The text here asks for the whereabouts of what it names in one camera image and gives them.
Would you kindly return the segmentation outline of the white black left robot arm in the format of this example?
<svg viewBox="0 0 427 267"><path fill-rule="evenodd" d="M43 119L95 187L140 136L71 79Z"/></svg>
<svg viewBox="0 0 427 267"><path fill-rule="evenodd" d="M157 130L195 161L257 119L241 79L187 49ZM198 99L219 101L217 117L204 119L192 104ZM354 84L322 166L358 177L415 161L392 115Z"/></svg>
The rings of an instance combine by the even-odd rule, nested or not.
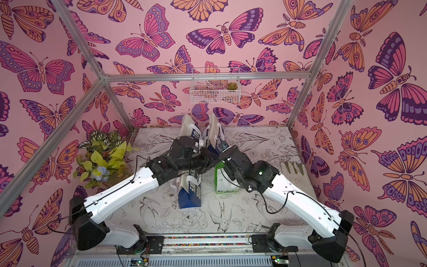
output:
<svg viewBox="0 0 427 267"><path fill-rule="evenodd" d="M142 250L146 234L138 225L130 230L107 223L117 209L145 192L178 178L185 171L203 174L218 163L218 155L204 147L201 140L189 136L174 139L168 151L148 160L131 177L115 186L85 199L70 200L68 218L79 251L98 245L114 245L124 249Z"/></svg>

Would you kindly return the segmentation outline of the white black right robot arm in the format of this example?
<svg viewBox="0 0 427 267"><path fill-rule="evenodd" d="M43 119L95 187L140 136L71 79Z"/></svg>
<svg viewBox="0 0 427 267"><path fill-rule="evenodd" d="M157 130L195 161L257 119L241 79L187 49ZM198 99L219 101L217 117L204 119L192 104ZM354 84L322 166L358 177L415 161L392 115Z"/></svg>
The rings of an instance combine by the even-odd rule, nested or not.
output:
<svg viewBox="0 0 427 267"><path fill-rule="evenodd" d="M272 227L273 240L282 247L311 246L331 263L339 263L346 253L355 216L348 210L337 211L312 198L266 161L252 163L237 146L223 142L219 161L227 176L247 192L258 192L280 202L310 226L307 233L291 234L280 225Z"/></svg>

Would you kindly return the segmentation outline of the green white takeout bag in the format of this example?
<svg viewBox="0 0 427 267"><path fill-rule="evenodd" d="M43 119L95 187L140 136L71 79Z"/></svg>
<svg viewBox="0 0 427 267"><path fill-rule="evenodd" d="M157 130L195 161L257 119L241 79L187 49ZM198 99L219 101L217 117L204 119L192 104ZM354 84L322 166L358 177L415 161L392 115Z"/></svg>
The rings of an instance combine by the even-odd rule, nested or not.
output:
<svg viewBox="0 0 427 267"><path fill-rule="evenodd" d="M216 193L225 194L239 191L239 187L230 182L231 179L226 173L224 167L225 164L223 162L219 162L215 166L214 182Z"/></svg>

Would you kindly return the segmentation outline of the blue white takeout bag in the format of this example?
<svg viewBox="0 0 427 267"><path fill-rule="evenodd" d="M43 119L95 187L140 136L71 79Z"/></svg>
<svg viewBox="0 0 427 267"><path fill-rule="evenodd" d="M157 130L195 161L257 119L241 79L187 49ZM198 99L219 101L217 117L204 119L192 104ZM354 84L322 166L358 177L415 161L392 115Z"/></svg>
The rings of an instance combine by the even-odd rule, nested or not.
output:
<svg viewBox="0 0 427 267"><path fill-rule="evenodd" d="M191 171L181 171L174 187L180 209L201 207L201 178Z"/></svg>

